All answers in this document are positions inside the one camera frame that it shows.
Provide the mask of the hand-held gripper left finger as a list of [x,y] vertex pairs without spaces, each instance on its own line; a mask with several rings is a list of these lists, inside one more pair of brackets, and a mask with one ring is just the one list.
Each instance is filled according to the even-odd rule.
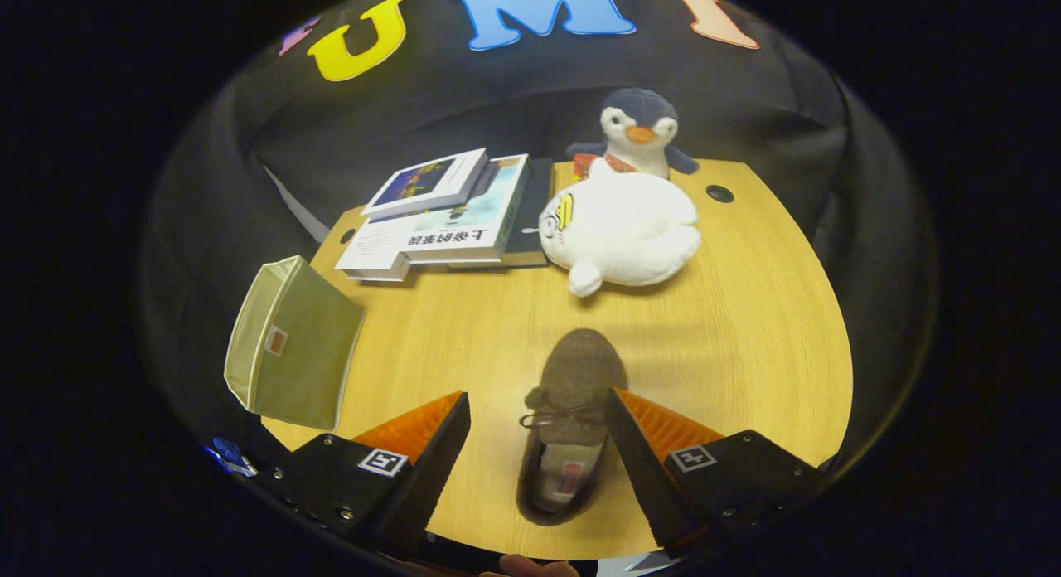
[[469,396],[454,391],[353,438],[321,433],[263,464],[249,483],[315,531],[405,560],[420,547],[470,426]]

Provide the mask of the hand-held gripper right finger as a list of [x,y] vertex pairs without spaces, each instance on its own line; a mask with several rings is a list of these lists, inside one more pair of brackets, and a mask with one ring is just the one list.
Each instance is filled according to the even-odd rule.
[[671,557],[761,531],[825,482],[758,431],[724,436],[620,388],[606,396],[605,422],[653,540]]

